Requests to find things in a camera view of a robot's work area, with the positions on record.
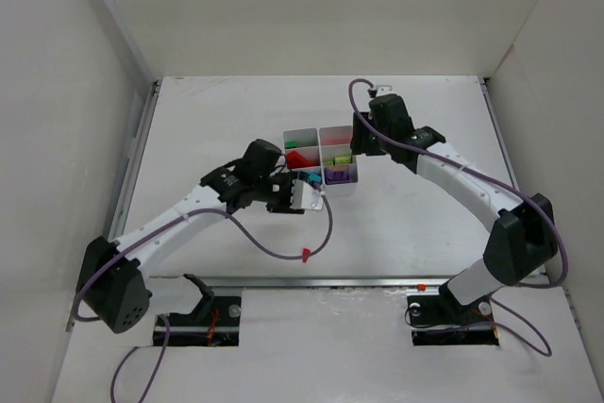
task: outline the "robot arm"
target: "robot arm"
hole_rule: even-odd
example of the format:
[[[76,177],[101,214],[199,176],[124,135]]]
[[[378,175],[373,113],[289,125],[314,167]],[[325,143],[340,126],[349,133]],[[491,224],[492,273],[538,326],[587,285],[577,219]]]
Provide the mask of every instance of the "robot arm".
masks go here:
[[[266,203],[274,213],[321,210],[321,193],[303,174],[274,172],[281,154],[271,143],[255,140],[241,159],[201,178],[190,193],[149,223],[112,242],[103,237],[93,240],[86,248],[78,291],[102,266],[122,257],[94,282],[84,301],[115,333],[130,329],[148,311],[204,318],[213,292],[200,279],[186,275],[170,279],[165,287],[149,277],[159,263],[200,231],[254,201]]]
[[[403,99],[388,86],[370,91],[369,112],[361,115],[378,131],[397,142],[450,158],[477,170],[458,153],[445,137],[429,126],[415,128]],[[439,310],[445,318],[457,320],[474,309],[485,295],[505,285],[515,285],[538,269],[557,252],[554,238],[539,215],[521,199],[496,185],[468,175],[433,157],[395,147],[373,135],[355,116],[353,154],[390,155],[415,174],[440,186],[468,208],[490,232],[481,259],[439,288]],[[550,202],[542,195],[532,197],[553,219]]]

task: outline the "white table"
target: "white table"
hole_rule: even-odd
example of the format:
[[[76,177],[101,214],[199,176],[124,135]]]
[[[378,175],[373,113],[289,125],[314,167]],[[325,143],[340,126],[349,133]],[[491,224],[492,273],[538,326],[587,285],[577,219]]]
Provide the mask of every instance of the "white table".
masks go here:
[[[475,77],[372,79],[394,85],[418,126],[435,127],[484,171],[508,180]],[[280,143],[286,129],[349,124],[348,80],[164,79],[126,229],[171,206],[202,175],[240,156],[258,137]],[[264,257],[222,223],[157,274],[428,281],[426,276],[459,272],[480,256],[487,238],[463,207],[385,158],[361,159],[356,194],[333,199],[332,205],[333,241],[306,265]],[[292,254],[319,244],[326,227],[323,213],[276,216],[258,207],[238,217],[265,244]],[[552,344],[553,358],[536,356],[505,331],[500,347],[413,347],[402,319],[404,290],[245,290],[240,346],[170,348],[146,402],[601,401],[563,291],[506,289],[499,298],[535,323]],[[535,339],[497,307],[495,319]],[[122,335],[101,323],[77,324],[54,403],[109,401],[116,365],[130,347],[151,344],[153,324],[144,317]],[[157,348],[143,348],[126,364],[117,387],[120,402],[138,401],[157,354]]]
[[[163,80],[126,230],[172,206],[199,178],[242,155],[256,138],[282,144],[288,129],[350,125],[349,76],[168,77]],[[495,129],[474,76],[380,76],[403,96],[415,124],[446,135],[467,159],[509,181]],[[366,91],[357,91],[366,108]],[[451,276],[481,256],[482,225],[439,188],[387,157],[359,158],[353,196],[332,200],[329,246],[309,263],[262,254],[223,222],[182,247],[157,275],[213,277]],[[237,213],[259,240],[299,255],[325,235],[323,212],[269,214],[260,204]]]

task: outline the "screw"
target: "screw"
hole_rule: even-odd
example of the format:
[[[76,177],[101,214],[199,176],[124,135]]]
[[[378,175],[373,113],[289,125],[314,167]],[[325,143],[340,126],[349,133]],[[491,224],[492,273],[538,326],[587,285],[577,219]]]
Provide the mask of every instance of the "screw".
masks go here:
[[[411,302],[409,304],[409,314],[411,316],[419,316],[422,314],[422,306],[420,305],[419,302]]]
[[[489,304],[488,302],[481,302],[480,304],[478,304],[478,310],[480,311],[480,313],[486,316],[489,316],[491,313],[493,313],[493,309],[491,309],[491,304]]]
[[[239,318],[242,314],[242,308],[237,304],[233,304],[228,308],[228,316],[231,318]]]

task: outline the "red clip on cable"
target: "red clip on cable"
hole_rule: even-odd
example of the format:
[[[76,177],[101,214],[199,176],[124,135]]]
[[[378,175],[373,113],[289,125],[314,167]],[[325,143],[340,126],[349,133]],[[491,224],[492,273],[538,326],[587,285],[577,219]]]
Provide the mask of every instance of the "red clip on cable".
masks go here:
[[[310,249],[307,249],[306,247],[304,249],[302,249],[302,262],[306,263],[310,258]]]

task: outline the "white wall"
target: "white wall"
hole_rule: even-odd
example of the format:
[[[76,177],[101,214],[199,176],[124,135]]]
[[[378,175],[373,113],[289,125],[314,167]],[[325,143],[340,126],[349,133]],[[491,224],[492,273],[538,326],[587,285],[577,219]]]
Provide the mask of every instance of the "white wall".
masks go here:
[[[490,76],[536,0],[117,0],[156,76]]]
[[[554,203],[570,255],[566,286],[600,386],[603,26],[602,0],[539,0],[489,86],[520,186]]]
[[[0,0],[0,389],[48,398],[134,89],[88,0]]]

